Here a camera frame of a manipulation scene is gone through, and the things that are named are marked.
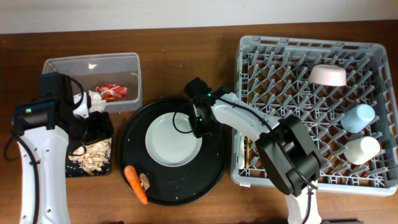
plastic crate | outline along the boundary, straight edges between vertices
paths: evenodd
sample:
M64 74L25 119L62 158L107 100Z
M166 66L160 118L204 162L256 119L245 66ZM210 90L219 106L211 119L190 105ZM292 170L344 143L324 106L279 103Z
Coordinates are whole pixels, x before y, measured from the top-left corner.
M311 69L318 64L346 69L347 86L309 82ZM325 158L320 190L380 196L396 192L397 105L382 45L244 36L236 54L234 81L236 94L244 102L281 118L294 114L308 127ZM346 110L361 103L372 106L376 117L360 133L348 133L340 120ZM345 159L344 144L363 136L376 138L382 150L367 163L356 166ZM245 155L246 141L245 136L233 131L232 180L241 185L273 187L253 142L249 146L249 169L239 169L239 155Z
M136 53L82 55L51 58L45 61L42 74L59 72L78 80L85 91L96 86L118 84L129 88L123 99L107 101L105 111L117 113L138 110L142 106L142 80ZM73 85L73 94L79 92Z

white plate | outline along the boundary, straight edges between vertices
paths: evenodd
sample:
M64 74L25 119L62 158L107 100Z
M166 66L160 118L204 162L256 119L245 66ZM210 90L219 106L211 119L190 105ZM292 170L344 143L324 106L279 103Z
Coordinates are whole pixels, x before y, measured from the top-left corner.
M167 167L178 167L190 162L198 154L201 138L193 133L182 134L173 127L174 112L156 118L149 126L145 144L151 158ZM177 113L175 125L181 131L191 130L188 115Z

brown tabletop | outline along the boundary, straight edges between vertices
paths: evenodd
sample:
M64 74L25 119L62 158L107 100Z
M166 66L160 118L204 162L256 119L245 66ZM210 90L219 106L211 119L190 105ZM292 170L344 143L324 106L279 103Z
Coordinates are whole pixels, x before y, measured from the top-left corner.
M244 35L380 43L387 49L392 81L398 86L398 21L0 35L0 146L9 139L15 106L38 95L37 78L48 58L136 52L141 60L144 104L148 104L161 97L183 96L185 84L195 77L212 88L233 89L235 53ZM111 115L117 137L133 114ZM17 155L15 143L9 153ZM0 156L0 223L19 221L21 177L21 162L6 162ZM67 179L67 199L72 223L273 223L287 218L282 193L240 187L232 182L229 169L205 197L165 207L140 204L114 161L108 176ZM324 220L358 219L367 224L398 220L398 194L370 197L319 192L317 199Z

blue cup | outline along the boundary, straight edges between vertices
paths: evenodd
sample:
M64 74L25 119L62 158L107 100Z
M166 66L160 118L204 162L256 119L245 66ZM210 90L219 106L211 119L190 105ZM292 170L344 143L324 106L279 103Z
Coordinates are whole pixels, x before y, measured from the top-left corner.
M374 118L374 109L366 104L357 105L344 114L341 125L351 133L358 133Z

round black tray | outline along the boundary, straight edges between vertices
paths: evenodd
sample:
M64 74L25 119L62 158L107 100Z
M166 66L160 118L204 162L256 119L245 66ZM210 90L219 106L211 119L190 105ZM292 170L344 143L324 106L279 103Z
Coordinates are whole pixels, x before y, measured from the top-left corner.
M149 202L161 205L181 205L206 195L221 179L226 166L224 129L215 127L213 134L202 139L197 156L180 167L158 164L148 154L145 144L146 131L157 117L169 112L188 114L187 99L167 98L153 102L139 110L128 122L118 147L118 164L124 181L123 170L127 165L136 168L137 174L147 175L150 188L146 191Z

